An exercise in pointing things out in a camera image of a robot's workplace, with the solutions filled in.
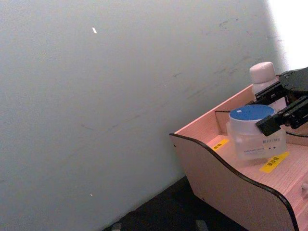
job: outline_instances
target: blue lid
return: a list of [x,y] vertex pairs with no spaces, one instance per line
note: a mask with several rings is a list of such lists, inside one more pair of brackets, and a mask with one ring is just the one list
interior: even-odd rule
[[267,116],[272,116],[275,110],[266,105],[246,105],[244,107],[239,107],[230,112],[230,117],[238,120],[261,120]]

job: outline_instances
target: black edge trim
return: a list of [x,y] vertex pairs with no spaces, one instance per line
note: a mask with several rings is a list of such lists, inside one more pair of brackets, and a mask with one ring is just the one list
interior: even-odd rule
[[247,182],[249,182],[249,183],[251,183],[251,184],[253,184],[253,185],[257,186],[257,187],[262,188],[262,189],[264,189],[264,190],[274,194],[286,206],[286,208],[287,208],[287,210],[288,210],[288,212],[290,214],[294,230],[295,231],[299,231],[298,224],[297,224],[296,217],[295,217],[294,211],[292,209],[292,206],[290,205],[290,202],[280,192],[278,192],[277,190],[275,190],[275,189],[273,189],[273,188],[271,188],[271,187],[269,187],[267,185],[264,185],[264,184],[261,184],[261,183],[255,181],[255,180],[252,180],[252,179],[248,178],[247,176],[245,176],[244,174],[240,173],[238,170],[236,170],[231,165],[229,165],[223,158],[220,157],[220,155],[218,155],[216,152],[214,152],[205,143],[203,143],[203,142],[201,142],[201,141],[199,141],[197,139],[190,138],[190,137],[187,137],[187,136],[182,136],[182,135],[175,134],[175,133],[170,133],[170,136],[175,136],[175,137],[183,138],[183,139],[186,139],[186,140],[189,140],[189,141],[192,141],[192,142],[195,142],[195,143],[199,144],[203,148],[207,149],[218,161],[220,161],[232,173],[234,173],[238,177],[242,178],[243,180],[245,180],[245,181],[247,181]]
[[218,111],[215,111],[216,112],[225,112],[225,113],[229,113],[230,111],[221,111],[221,110],[218,110]]
[[292,133],[292,132],[289,132],[289,131],[286,131],[285,133],[288,134],[288,135],[291,135],[291,136],[297,136],[297,137],[308,138],[308,135],[302,135],[302,134]]

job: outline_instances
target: yellow sticker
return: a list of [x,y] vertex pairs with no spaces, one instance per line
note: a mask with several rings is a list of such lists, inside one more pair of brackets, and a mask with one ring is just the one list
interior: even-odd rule
[[265,173],[270,173],[273,171],[280,163],[282,160],[284,160],[287,156],[289,155],[288,152],[282,153],[280,155],[276,155],[272,157],[268,162],[266,162],[265,165],[260,168],[261,172]]
[[216,144],[212,149],[214,151],[217,151],[219,148],[221,148],[223,145],[225,145],[226,143],[228,143],[229,140],[228,139],[223,139],[222,141],[220,141],[218,144]]

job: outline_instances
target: light wood panel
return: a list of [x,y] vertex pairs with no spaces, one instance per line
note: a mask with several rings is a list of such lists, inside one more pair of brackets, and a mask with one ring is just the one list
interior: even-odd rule
[[205,113],[203,116],[181,128],[176,132],[176,134],[208,142],[221,133],[215,111],[231,110],[236,107],[243,106],[253,99],[254,95],[252,93],[252,85],[250,85],[209,112]]
[[250,231],[295,230],[280,198],[233,173],[200,144],[171,139],[196,196]]
[[[292,129],[291,127],[286,127],[286,126],[282,126],[282,128],[284,130],[292,132],[292,133],[308,135],[308,123],[302,125],[298,129]],[[287,142],[308,146],[308,138],[307,137],[298,137],[298,136],[287,135]]]
[[[207,145],[213,147],[227,138],[218,135]],[[308,147],[288,143],[287,151],[289,155],[269,174],[259,170],[268,159],[241,160],[231,141],[216,153],[243,175],[283,194],[294,210],[300,230],[304,230],[308,226],[308,191],[302,190],[301,185],[308,182]]]
[[229,112],[228,111],[215,111],[215,116],[217,118],[221,133],[227,133],[226,124],[229,122]]

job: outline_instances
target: jar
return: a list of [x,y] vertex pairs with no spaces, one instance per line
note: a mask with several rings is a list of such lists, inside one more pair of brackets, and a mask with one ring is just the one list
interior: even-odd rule
[[280,155],[286,151],[286,135],[283,129],[265,136],[256,123],[275,110],[266,105],[246,105],[229,114],[227,131],[240,159],[257,159]]

